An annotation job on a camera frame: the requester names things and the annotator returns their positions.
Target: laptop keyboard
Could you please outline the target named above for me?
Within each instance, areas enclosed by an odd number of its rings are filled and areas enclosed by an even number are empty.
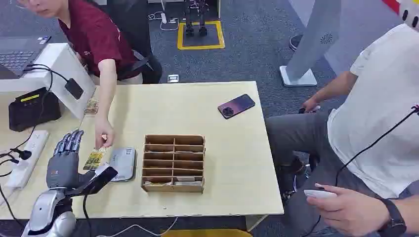
[[[21,71],[34,53],[33,51],[0,52],[0,64],[11,71]]]

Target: laptop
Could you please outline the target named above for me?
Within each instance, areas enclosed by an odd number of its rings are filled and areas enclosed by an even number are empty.
[[[0,37],[0,79],[18,79],[35,61],[51,36]]]

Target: person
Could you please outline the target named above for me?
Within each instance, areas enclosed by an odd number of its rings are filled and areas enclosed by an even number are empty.
[[[99,78],[99,108],[95,118],[95,146],[109,147],[115,139],[115,131],[108,120],[117,80],[138,80],[140,72],[120,78],[123,71],[138,59],[118,27],[109,16],[85,0],[18,0],[30,11],[42,17],[58,18],[59,25],[73,44],[77,57],[85,62],[89,71]],[[151,84],[158,81],[147,81]]]
[[[294,174],[303,169],[293,151],[320,158],[311,176],[285,205],[284,221],[292,231],[289,236],[330,236],[334,229],[348,236],[378,236],[377,231],[384,231],[387,235],[383,236],[396,237],[403,234],[404,226],[405,236],[419,233],[419,195],[408,188],[419,180],[416,114],[349,163],[335,187],[337,172],[344,164],[419,103],[418,20],[409,10],[401,11],[406,24],[373,42],[350,71],[305,101],[306,113],[267,118],[274,163],[281,171]],[[340,95],[347,98],[337,110],[309,113],[322,101]],[[337,197],[306,197],[303,192],[319,188]],[[395,218],[380,198],[391,199],[404,223],[392,221],[400,218]]]

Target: robot finger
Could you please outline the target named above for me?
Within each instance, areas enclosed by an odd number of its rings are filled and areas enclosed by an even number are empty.
[[[54,156],[58,153],[58,149],[59,149],[59,147],[61,146],[61,144],[63,143],[63,141],[61,140],[61,141],[59,141],[58,143],[57,143],[57,146],[55,146],[55,149],[54,149]]]
[[[84,131],[81,130],[77,133],[76,138],[74,139],[73,142],[73,147],[71,148],[72,152],[78,152],[80,149],[80,142],[82,142],[82,136],[84,134]]]
[[[54,149],[54,155],[56,155],[57,153],[59,153],[59,151],[60,151],[60,147],[63,145],[64,141],[67,139],[67,135],[70,135],[70,134],[69,134],[69,133],[67,133],[67,134],[63,137],[63,139],[61,139],[61,141],[59,141],[59,142],[57,143],[57,146],[55,146],[55,149]]]
[[[67,145],[67,143],[68,143],[68,140],[70,139],[70,136],[71,136],[71,134],[70,134],[70,133],[67,133],[67,134],[64,136],[63,140],[61,140],[61,141],[62,141],[62,143],[61,143],[60,147],[58,148],[58,153],[61,153],[61,152],[63,152],[63,151],[64,151],[64,149],[65,149],[65,147],[66,147],[66,145]]]
[[[69,138],[69,143],[67,143],[65,150],[66,151],[70,151],[71,147],[74,144],[74,139],[76,138],[77,134],[78,134],[79,130],[77,129],[76,131],[74,131],[73,133],[71,133],[71,136]]]

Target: card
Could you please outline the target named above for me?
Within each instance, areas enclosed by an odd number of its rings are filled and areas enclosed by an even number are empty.
[[[106,153],[105,148],[101,148],[99,150],[94,149],[87,159],[86,163],[84,164],[83,170],[96,170],[100,162],[102,161],[103,155]]]
[[[91,98],[87,103],[87,107],[84,110],[85,115],[95,115],[97,113],[99,106],[97,100]]]

